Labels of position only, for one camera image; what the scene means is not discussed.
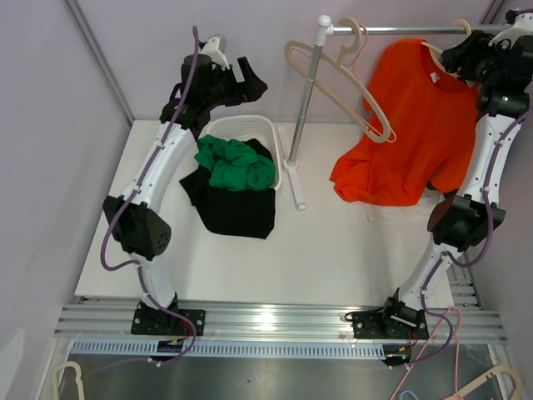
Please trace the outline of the beige hanger of orange shirt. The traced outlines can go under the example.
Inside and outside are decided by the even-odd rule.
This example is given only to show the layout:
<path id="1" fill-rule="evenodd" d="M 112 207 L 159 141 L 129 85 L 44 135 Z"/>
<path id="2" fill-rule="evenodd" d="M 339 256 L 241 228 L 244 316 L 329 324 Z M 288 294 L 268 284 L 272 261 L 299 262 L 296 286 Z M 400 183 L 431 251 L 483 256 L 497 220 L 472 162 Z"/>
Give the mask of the beige hanger of orange shirt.
<path id="1" fill-rule="evenodd" d="M 458 19 L 454 21 L 454 24 L 458 26 L 462 26 L 465 29 L 467 36 L 469 36 L 472 33 L 471 25 L 466 20 Z M 435 68 L 438 69 L 438 71 L 432 71 L 429 74 L 430 80 L 433 84 L 436 84 L 441 79 L 441 74 L 453 77 L 455 80 L 459 78 L 457 73 L 448 73 L 446 71 L 441 60 L 441 54 L 443 53 L 443 51 L 440 48 L 438 48 L 437 46 L 427 41 L 422 41 L 421 45 L 428 49 L 428 53 L 431 57 L 431 60 L 435 64 Z"/>

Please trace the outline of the orange t shirt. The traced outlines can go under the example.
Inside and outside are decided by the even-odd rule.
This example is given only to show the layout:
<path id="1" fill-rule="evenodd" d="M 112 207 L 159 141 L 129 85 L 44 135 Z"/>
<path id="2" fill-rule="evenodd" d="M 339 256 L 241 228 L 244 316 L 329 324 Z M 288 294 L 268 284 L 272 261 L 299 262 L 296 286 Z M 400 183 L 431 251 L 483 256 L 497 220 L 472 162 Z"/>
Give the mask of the orange t shirt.
<path id="1" fill-rule="evenodd" d="M 344 201 L 408 207 L 426 188 L 450 193 L 466 176 L 476 138 L 478 91 L 441 72 L 419 38 L 389 45 L 368 91 L 396 137 L 368 136 L 336 162 L 331 181 Z"/>

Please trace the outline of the green t shirt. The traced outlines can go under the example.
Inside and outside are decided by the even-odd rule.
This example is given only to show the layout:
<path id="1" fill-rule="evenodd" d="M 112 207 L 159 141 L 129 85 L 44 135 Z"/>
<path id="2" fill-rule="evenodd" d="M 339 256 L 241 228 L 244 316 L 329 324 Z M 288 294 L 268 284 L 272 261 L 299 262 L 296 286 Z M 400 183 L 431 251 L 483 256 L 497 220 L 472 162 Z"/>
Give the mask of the green t shirt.
<path id="1" fill-rule="evenodd" d="M 257 139 L 243 142 L 206 135 L 197 141 L 194 158 L 209 172 L 208 182 L 214 188 L 261 191 L 275 182 L 271 152 Z"/>

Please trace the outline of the black t shirt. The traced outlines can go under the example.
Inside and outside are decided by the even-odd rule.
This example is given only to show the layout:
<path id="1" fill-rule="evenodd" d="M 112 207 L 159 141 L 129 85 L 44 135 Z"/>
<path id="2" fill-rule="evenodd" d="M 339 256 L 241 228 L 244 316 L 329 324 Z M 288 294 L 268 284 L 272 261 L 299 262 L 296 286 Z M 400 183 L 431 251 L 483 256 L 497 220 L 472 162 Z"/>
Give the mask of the black t shirt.
<path id="1" fill-rule="evenodd" d="M 205 228 L 215 234 L 265 239 L 275 225 L 276 190 L 228 191 L 212 187 L 209 172 L 197 169 L 180 180 Z"/>

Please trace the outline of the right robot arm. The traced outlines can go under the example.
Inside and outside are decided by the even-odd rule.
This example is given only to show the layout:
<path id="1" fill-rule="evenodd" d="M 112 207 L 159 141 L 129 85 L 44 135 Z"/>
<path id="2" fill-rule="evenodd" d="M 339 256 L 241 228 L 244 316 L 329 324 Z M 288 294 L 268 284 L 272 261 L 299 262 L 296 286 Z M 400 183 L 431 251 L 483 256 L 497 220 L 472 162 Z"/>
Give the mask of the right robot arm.
<path id="1" fill-rule="evenodd" d="M 490 246 L 506 215 L 498 207 L 506 157 L 531 110 L 526 93 L 532 80 L 531 32 L 507 28 L 491 35 L 475 30 L 441 58 L 448 73 L 480 87 L 475 146 L 458 192 L 431 214 L 431 239 L 414 272 L 381 310 L 380 330 L 392 338 L 424 327 L 427 302 L 448 267 L 459 265 L 470 247 Z"/>

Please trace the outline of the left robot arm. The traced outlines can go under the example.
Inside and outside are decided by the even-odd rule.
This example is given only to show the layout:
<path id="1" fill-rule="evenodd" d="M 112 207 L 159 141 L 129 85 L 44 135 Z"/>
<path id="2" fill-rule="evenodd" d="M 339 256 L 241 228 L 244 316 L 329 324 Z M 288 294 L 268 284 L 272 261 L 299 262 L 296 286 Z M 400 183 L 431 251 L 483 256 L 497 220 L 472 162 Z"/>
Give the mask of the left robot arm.
<path id="1" fill-rule="evenodd" d="M 210 122 L 214 108 L 257 101 L 268 89 L 248 59 L 237 60 L 243 79 L 205 54 L 189 55 L 181 66 L 181 80 L 163 106 L 160 126 L 139 171 L 122 193 L 106 196 L 103 212 L 108 223 L 100 249 L 103 268 L 114 272 L 132 266 L 142 288 L 142 304 L 152 311 L 150 324 L 161 334 L 174 332 L 179 313 L 177 294 L 163 253 L 172 229 L 160 215 L 163 199 L 183 158 Z"/>

